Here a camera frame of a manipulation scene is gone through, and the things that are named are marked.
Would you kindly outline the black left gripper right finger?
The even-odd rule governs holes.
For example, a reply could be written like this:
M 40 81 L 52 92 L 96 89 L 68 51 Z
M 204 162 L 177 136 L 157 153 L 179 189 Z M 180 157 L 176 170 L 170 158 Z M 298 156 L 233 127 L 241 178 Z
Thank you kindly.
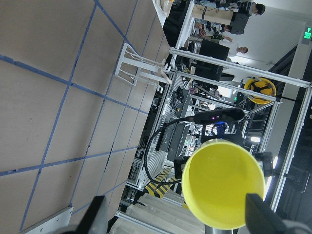
M 251 234 L 289 234 L 286 224 L 258 194 L 246 194 L 245 223 Z

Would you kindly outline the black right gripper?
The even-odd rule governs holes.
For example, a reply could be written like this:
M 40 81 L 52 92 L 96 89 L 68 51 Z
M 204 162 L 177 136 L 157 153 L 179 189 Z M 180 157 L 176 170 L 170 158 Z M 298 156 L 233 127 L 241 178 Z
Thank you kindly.
M 236 129 L 234 134 L 226 134 L 226 123 L 215 123 L 214 126 L 216 127 L 216 134 L 211 136 L 207 136 L 204 131 L 206 125 L 202 127 L 202 134 L 201 134 L 201 143 L 205 143 L 208 140 L 212 139 L 223 139 L 235 143 L 239 146 L 244 146 L 243 144 L 243 137 L 241 135 L 241 130 L 239 128 Z M 264 177 L 274 177 L 274 162 L 273 162 L 273 154 L 271 152 L 258 152 L 254 153 L 254 158 L 257 161 L 260 161 L 260 167 L 263 170 Z M 174 159 L 174 169 L 175 169 L 175 178 L 181 179 L 183 168 L 185 167 L 186 162 L 190 156 L 181 156 Z

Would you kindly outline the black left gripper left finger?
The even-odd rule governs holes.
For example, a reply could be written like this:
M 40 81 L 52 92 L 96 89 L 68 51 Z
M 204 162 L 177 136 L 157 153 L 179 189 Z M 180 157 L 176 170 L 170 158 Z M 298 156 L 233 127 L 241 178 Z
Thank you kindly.
M 106 234 L 108 228 L 107 198 L 95 196 L 77 227 L 71 234 Z

